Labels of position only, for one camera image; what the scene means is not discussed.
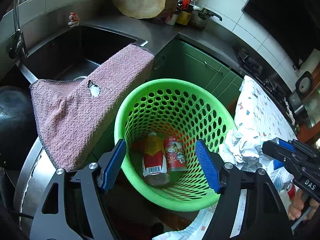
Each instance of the pot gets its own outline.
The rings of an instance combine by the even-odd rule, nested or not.
[[[209,18],[213,16],[218,17],[219,20],[222,21],[222,17],[213,11],[210,11],[207,8],[194,6],[190,19],[190,25],[197,29],[203,30],[206,27]]]

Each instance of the green plastic basket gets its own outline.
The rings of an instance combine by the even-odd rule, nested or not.
[[[202,138],[211,151],[218,151],[226,133],[236,129],[225,107],[209,92],[177,79],[153,80],[137,87],[123,101],[115,124],[115,143],[127,142],[122,170],[130,183],[144,197],[164,208],[196,211],[219,199],[204,177],[195,153]],[[172,184],[153,188],[142,179],[142,156],[130,151],[135,139],[150,131],[181,138],[187,171],[172,172]]]

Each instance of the pot handle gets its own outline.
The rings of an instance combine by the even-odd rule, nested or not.
[[[222,17],[219,14],[212,12],[211,17],[213,17],[213,16],[218,17],[219,20],[222,22]]]

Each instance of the crumpled paper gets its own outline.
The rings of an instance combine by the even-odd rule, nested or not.
[[[279,144],[274,134],[259,136],[257,131],[248,128],[230,130],[219,146],[219,154],[224,162],[230,162],[240,170],[255,172],[263,168],[268,171],[267,166],[273,158],[262,152],[262,144],[269,140]]]

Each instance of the cabinet handle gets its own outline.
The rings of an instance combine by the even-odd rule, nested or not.
[[[218,72],[219,74],[223,75],[223,73],[222,73],[222,72],[220,72],[220,71],[218,71],[218,70],[214,69],[214,68],[213,68],[213,67],[211,67],[208,63],[204,62],[204,64],[205,64],[208,68],[211,68],[211,69],[212,69],[212,70],[214,70],[215,72]]]

